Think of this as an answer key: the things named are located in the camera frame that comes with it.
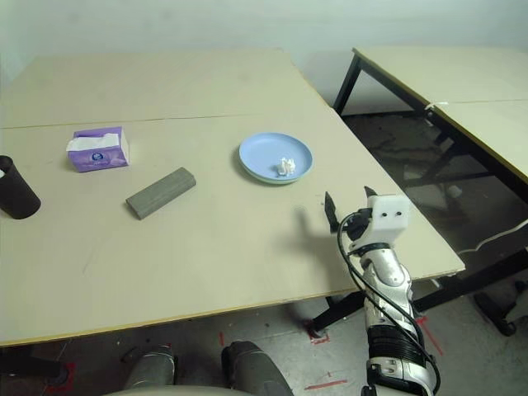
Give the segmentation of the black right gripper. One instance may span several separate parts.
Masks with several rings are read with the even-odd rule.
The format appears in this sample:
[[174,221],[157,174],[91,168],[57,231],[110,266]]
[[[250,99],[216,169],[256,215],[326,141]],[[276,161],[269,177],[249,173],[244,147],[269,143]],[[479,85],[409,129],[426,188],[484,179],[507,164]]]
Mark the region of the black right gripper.
[[[364,186],[364,190],[368,200],[378,195],[375,190],[368,186]],[[324,196],[324,212],[328,220],[330,233],[336,233],[340,222],[337,220],[334,201],[327,191]],[[370,219],[371,209],[359,209],[358,211],[349,214],[342,221],[340,233],[345,233],[351,241],[355,242],[359,240],[366,231]]]

